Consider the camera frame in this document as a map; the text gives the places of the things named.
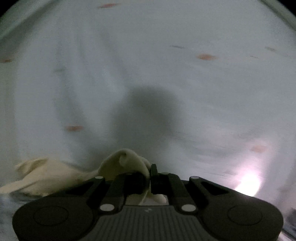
crumpled white fabric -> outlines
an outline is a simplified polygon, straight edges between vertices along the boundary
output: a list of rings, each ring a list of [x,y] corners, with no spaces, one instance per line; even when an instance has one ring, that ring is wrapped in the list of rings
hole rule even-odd
[[[0,188],[0,194],[21,191],[33,196],[47,196],[57,191],[80,184],[95,176],[103,176],[107,181],[114,180],[119,174],[140,172],[149,181],[151,164],[130,149],[121,149],[92,172],[80,171],[58,160],[39,158],[24,161],[16,166],[16,171],[24,176],[22,180],[7,184]],[[151,194],[150,187],[141,195],[133,194],[127,197],[127,205],[141,205],[145,198],[151,198],[159,204],[165,204],[163,195]]]

beige fabric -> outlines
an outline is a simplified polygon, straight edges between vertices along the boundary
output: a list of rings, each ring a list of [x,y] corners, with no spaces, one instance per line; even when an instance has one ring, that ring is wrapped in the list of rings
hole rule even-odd
[[[122,149],[110,155],[102,162],[98,170],[92,172],[80,171],[58,160],[40,158],[18,164],[16,170],[24,178],[1,187],[0,193],[21,191],[30,195],[47,196],[95,176],[113,180],[117,175],[126,172],[141,172],[148,183],[150,167],[151,164],[145,158],[129,149]],[[141,195],[133,194],[127,197],[126,204],[141,205],[146,197],[159,204],[166,203],[163,195],[151,194],[149,187]]]

white surface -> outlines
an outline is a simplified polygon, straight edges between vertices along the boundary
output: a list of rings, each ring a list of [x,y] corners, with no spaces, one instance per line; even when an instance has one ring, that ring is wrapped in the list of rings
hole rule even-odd
[[[295,159],[295,32],[255,0],[105,3],[55,1],[3,26],[1,182],[21,160],[93,169],[130,148],[278,203]]]
[[[269,6],[280,18],[286,21],[292,29],[296,29],[296,17],[278,0],[261,0]]]
[[[284,233],[280,233],[278,241],[294,241],[294,240],[287,237]]]

white circular marker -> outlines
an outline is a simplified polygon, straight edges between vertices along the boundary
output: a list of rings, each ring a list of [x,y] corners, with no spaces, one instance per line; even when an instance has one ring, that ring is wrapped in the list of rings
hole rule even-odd
[[[101,209],[102,211],[105,211],[105,212],[110,212],[110,211],[112,211],[114,208],[115,208],[115,207],[114,207],[112,204],[109,204],[109,203],[107,203],[107,204],[103,204],[103,205],[100,206],[100,209]]]
[[[196,207],[194,205],[191,205],[191,204],[185,204],[181,207],[181,209],[184,211],[184,212],[193,212],[196,210]]]

circular pad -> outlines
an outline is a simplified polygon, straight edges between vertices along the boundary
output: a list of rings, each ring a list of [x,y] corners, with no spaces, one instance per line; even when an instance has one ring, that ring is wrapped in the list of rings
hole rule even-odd
[[[47,197],[20,207],[12,226],[20,240],[66,241],[87,234],[93,219],[84,198]]]
[[[227,241],[276,240],[283,226],[276,207],[245,195],[211,198],[201,218],[206,230]]]
[[[239,225],[254,225],[261,221],[262,212],[249,205],[238,205],[229,209],[228,217]]]
[[[185,204],[181,207],[181,209],[184,212],[194,212],[196,210],[196,207],[192,204]]]
[[[42,207],[34,214],[35,221],[43,226],[55,226],[66,221],[69,213],[59,206]]]
[[[112,204],[108,204],[108,203],[100,206],[100,209],[102,211],[106,211],[106,212],[110,212],[110,211],[114,210],[114,208],[115,207]]]

